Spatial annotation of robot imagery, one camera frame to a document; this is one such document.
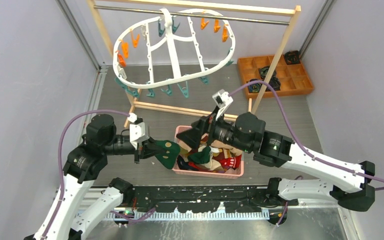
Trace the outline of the green sock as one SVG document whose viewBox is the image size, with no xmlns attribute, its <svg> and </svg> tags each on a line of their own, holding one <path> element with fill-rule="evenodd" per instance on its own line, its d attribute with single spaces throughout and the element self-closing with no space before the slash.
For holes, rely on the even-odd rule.
<svg viewBox="0 0 384 240">
<path fill-rule="evenodd" d="M 177 161 L 178 155 L 180 154 L 180 146 L 170 140 L 156 140 L 155 144 L 158 151 L 158 153 L 155 155 L 155 158 L 166 169 L 171 170 Z"/>
<path fill-rule="evenodd" d="M 212 159 L 212 149 L 210 146 L 204 146 L 201 151 L 190 154 L 187 158 L 189 162 L 195 164 L 204 165 L 210 162 Z"/>
</svg>

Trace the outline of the beige brown block sock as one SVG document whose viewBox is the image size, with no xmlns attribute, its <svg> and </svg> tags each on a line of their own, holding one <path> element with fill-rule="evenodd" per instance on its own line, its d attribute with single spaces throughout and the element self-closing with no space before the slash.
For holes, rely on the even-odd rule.
<svg viewBox="0 0 384 240">
<path fill-rule="evenodd" d="M 207 145 L 207 135 L 204 134 L 201 137 L 200 145 L 198 148 L 190 148 L 181 140 L 177 140 L 177 144 L 180 146 L 180 156 L 177 158 L 178 167 L 182 170 L 188 171 L 198 171 L 198 172 L 207 172 L 207 173 L 218 173 L 218 174 L 228 174 L 232 173 L 233 169 L 225 171 L 219 160 L 230 158 L 234 156 L 240 156 L 243 154 L 243 151 L 230 146 L 228 144 L 222 143 L 221 141 L 216 140 L 213 144 Z M 209 163 L 206 164 L 196 164 L 188 160 L 188 156 L 200 152 L 204 146 L 210 146 L 212 151 L 212 159 Z"/>
</svg>

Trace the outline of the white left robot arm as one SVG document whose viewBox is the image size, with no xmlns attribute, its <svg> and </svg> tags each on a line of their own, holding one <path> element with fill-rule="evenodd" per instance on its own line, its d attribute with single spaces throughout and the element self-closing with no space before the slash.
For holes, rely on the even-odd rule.
<svg viewBox="0 0 384 240">
<path fill-rule="evenodd" d="M 79 207 L 108 163 L 108 156 L 132 156 L 135 162 L 159 157 L 168 159 L 172 143 L 155 140 L 144 121 L 133 113 L 128 135 L 117 134 L 114 110 L 92 110 L 82 143 L 59 161 L 60 187 L 51 208 L 38 231 L 30 240 L 85 240 L 92 230 L 115 207 L 128 207 L 133 202 L 131 183 L 114 178 L 104 194 L 84 212 Z"/>
</svg>

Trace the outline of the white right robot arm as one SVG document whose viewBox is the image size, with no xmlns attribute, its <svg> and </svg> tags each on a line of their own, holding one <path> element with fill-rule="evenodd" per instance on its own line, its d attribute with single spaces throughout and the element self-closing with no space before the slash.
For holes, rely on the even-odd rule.
<svg viewBox="0 0 384 240">
<path fill-rule="evenodd" d="M 219 141 L 243 153 L 253 154 L 253 159 L 266 167 L 292 169 L 315 177 L 310 180 L 271 178 L 263 197 L 271 205 L 284 205 L 295 199 L 314 199 L 337 202 L 356 212 L 366 212 L 373 205 L 376 193 L 369 178 L 375 174 L 374 163 L 354 164 L 331 157 L 320 162 L 321 153 L 301 147 L 287 136 L 267 131 L 265 126 L 265 121 L 250 112 L 239 115 L 234 123 L 222 117 L 216 119 L 212 113 L 177 133 L 176 138 L 197 148 L 202 136 L 207 136 L 207 143 Z"/>
</svg>

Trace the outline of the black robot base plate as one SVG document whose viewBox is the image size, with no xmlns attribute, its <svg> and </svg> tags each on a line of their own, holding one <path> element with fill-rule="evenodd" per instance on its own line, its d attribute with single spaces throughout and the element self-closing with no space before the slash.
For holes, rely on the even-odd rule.
<svg viewBox="0 0 384 240">
<path fill-rule="evenodd" d="M 258 185 L 134 186 L 119 206 L 140 212 L 155 208 L 158 213 L 214 213 L 223 206 L 227 213 L 256 213 L 285 205 L 266 191 Z"/>
</svg>

